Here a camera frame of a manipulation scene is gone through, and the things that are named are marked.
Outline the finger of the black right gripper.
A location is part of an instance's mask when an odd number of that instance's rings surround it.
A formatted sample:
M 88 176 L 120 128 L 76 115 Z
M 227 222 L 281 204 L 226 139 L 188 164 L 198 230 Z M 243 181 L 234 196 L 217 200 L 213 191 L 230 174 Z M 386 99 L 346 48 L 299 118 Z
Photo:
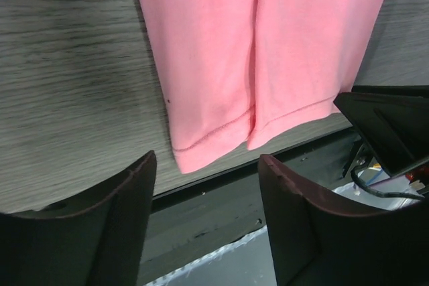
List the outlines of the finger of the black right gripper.
M 428 86 L 354 86 L 334 105 L 390 176 L 428 163 Z

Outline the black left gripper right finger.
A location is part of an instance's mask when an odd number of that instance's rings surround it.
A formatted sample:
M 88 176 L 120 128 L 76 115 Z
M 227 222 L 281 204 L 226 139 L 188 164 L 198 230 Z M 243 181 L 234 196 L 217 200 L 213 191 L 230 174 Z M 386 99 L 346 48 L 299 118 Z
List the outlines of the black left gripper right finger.
M 272 155 L 259 185 L 278 285 L 427 285 L 428 202 L 389 211 L 338 195 Z

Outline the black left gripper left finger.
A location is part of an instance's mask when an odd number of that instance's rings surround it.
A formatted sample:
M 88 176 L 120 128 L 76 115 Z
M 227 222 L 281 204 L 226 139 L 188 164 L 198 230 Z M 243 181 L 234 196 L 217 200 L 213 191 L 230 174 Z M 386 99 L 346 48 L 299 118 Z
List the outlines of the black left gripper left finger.
M 2 214 L 1 284 L 136 284 L 156 169 L 150 151 L 75 196 Z

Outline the pink t shirt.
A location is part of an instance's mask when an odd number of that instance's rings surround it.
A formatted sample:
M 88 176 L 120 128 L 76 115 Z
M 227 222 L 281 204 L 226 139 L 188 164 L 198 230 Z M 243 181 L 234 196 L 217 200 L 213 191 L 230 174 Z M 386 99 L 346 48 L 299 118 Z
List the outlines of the pink t shirt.
M 182 173 L 329 116 L 383 0 L 139 0 Z

